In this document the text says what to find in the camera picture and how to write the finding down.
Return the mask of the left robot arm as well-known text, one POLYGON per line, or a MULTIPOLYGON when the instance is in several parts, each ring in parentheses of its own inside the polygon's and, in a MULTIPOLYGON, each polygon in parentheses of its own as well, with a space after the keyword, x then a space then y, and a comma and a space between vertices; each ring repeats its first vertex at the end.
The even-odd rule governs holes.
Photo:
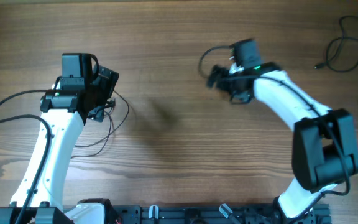
POLYGON ((62 55, 62 75, 40 99, 39 135, 20 186, 0 223, 114 223, 108 199, 81 200, 63 210, 63 187, 76 141, 87 119, 102 121, 119 74, 88 53, 62 55))

